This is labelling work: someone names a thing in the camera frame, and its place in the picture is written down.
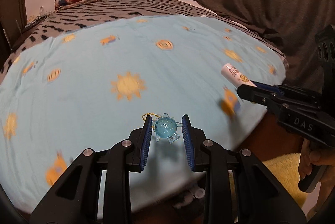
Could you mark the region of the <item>person right hand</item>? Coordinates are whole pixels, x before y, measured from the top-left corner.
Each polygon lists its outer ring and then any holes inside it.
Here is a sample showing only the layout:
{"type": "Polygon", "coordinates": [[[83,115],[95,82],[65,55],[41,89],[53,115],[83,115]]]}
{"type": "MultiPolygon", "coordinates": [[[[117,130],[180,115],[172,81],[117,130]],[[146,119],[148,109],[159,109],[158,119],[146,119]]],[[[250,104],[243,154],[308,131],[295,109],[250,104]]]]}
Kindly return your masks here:
{"type": "Polygon", "coordinates": [[[320,182],[334,184],[334,148],[312,150],[310,141],[304,139],[298,167],[298,172],[301,179],[304,179],[307,175],[311,174],[312,165],[326,166],[325,173],[320,179],[320,182]]]}

